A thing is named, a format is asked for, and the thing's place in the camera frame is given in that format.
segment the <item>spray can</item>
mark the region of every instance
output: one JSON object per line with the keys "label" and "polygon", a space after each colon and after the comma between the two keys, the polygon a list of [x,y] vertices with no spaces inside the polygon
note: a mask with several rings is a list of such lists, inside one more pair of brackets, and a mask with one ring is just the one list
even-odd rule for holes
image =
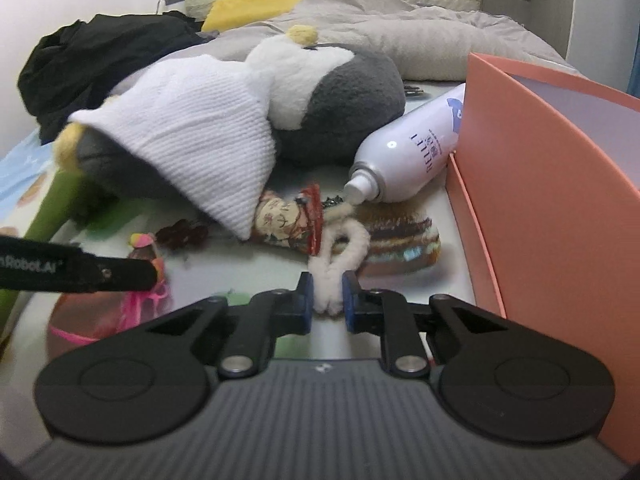
{"label": "spray can", "polygon": [[386,124],[360,145],[346,201],[402,202],[416,195],[458,143],[465,84]]}

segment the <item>orange folder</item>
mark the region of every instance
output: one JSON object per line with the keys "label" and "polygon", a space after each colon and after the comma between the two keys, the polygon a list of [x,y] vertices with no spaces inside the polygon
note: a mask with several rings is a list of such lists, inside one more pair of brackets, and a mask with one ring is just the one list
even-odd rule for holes
{"label": "orange folder", "polygon": [[640,100],[469,57],[447,189],[476,303],[595,355],[616,400],[600,439],[640,460]]}

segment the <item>robolai logo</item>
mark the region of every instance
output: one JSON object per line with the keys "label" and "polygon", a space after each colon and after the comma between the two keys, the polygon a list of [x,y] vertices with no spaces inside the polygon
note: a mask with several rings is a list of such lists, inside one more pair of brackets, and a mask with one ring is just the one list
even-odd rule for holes
{"label": "robolai logo", "polygon": [[41,262],[40,260],[27,260],[25,258],[16,258],[12,254],[0,254],[0,269],[28,270],[29,272],[48,272],[56,273],[56,267],[60,262]]}

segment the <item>gray plush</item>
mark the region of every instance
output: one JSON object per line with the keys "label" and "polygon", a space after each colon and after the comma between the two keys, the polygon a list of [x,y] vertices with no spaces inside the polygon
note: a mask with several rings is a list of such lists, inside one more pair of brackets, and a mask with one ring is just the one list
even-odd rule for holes
{"label": "gray plush", "polygon": [[76,160],[84,174],[117,196],[155,199],[180,196],[156,168],[94,128],[85,128],[76,146]]}
{"label": "gray plush", "polygon": [[343,44],[353,59],[314,90],[299,130],[274,130],[280,157],[297,165],[350,165],[360,143],[404,113],[404,86],[391,58]]}

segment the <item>white knitted hat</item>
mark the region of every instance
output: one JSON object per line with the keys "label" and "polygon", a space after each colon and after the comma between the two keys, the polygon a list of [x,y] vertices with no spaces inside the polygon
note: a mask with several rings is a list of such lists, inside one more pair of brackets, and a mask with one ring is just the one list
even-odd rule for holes
{"label": "white knitted hat", "polygon": [[153,65],[120,97],[75,121],[145,160],[242,240],[275,163],[270,72],[211,56]]}

